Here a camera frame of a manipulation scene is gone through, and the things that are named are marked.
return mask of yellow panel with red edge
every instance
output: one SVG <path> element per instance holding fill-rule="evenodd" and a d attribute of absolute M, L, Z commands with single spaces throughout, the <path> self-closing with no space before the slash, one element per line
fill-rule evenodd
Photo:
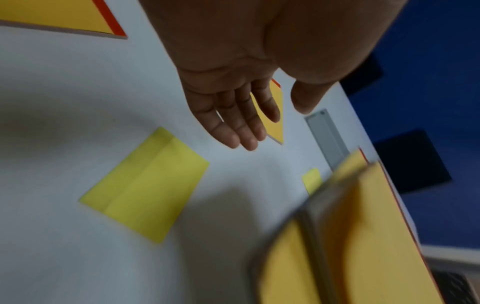
<path fill-rule="evenodd" d="M 0 20 L 26 25 L 126 37 L 103 0 L 1 0 Z"/>
<path fill-rule="evenodd" d="M 270 119 L 265 116 L 265 114 L 260 110 L 259 105 L 257 104 L 257 101 L 255 100 L 255 97 L 251 96 L 251 99 L 253 100 L 253 104 L 255 105 L 256 111 L 258 112 L 258 116 L 260 116 L 261 122 L 263 122 L 263 125 L 266 128 L 267 134 L 273 138 L 275 141 L 283 144 L 284 143 L 284 127 L 283 127 L 283 121 L 284 121 L 284 101 L 283 101 L 283 95 L 282 95 L 282 89 L 280 87 L 280 84 L 278 84 L 275 80 L 270 81 L 270 90 L 271 90 L 271 95 L 273 96 L 273 99 L 276 102 L 276 105 L 278 106 L 278 109 L 280 110 L 280 121 L 277 123 L 274 123 Z"/>

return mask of blurry yellow object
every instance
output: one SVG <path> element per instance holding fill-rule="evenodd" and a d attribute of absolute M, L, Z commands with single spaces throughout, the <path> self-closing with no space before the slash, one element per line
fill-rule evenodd
<path fill-rule="evenodd" d="M 299 224 L 292 220 L 269 251 L 260 280 L 262 304 L 320 304 Z"/>
<path fill-rule="evenodd" d="M 330 182 L 368 165 L 355 151 Z M 268 251 L 259 280 L 262 304 L 318 303 L 300 230 L 289 223 Z M 380 163 L 317 224 L 328 273 L 339 304 L 442 304 Z"/>
<path fill-rule="evenodd" d="M 317 168 L 310 169 L 301 177 L 301 179 L 309 195 L 315 193 L 322 184 L 322 177 Z"/>
<path fill-rule="evenodd" d="M 275 100 L 276 105 L 278 106 L 278 109 L 280 110 L 280 121 L 277 123 L 274 123 L 270 119 L 265 116 L 265 114 L 260 110 L 259 105 L 257 104 L 257 101 L 253 94 L 251 95 L 251 99 L 253 100 L 253 104 L 255 105 L 256 111 L 258 113 L 258 116 L 260 116 L 261 122 L 263 122 L 263 125 L 266 128 L 267 134 L 276 140 L 277 142 L 283 144 L 284 143 L 284 98 L 282 94 L 282 89 L 280 88 L 280 85 L 275 82 L 274 80 L 270 81 L 270 91 L 273 99 Z"/>
<path fill-rule="evenodd" d="M 178 138 L 159 128 L 80 202 L 161 242 L 208 165 Z"/>
<path fill-rule="evenodd" d="M 104 0 L 1 0 L 0 20 L 125 36 Z"/>

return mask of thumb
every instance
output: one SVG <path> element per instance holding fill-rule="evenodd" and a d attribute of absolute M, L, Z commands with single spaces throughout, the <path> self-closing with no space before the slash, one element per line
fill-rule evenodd
<path fill-rule="evenodd" d="M 316 85 L 295 81 L 290 94 L 293 106 L 302 114 L 310 113 L 334 83 Z"/>

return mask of black object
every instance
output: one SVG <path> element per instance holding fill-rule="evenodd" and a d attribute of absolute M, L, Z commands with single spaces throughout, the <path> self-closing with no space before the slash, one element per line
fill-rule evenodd
<path fill-rule="evenodd" d="M 370 54 L 353 72 L 340 80 L 340 83 L 347 96 L 350 96 L 371 85 L 383 75 L 384 72 L 377 59 L 373 54 Z"/>
<path fill-rule="evenodd" d="M 470 284 L 463 275 L 435 270 L 431 273 L 445 304 L 477 303 Z"/>
<path fill-rule="evenodd" d="M 452 180 L 425 130 L 390 137 L 374 146 L 400 194 Z"/>

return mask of blue surface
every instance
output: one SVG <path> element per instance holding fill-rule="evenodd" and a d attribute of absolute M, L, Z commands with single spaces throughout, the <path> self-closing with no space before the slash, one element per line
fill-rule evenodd
<path fill-rule="evenodd" d="M 350 97 L 372 141 L 424 128 L 453 183 L 404 195 L 422 243 L 480 248 L 480 2 L 411 0 Z"/>

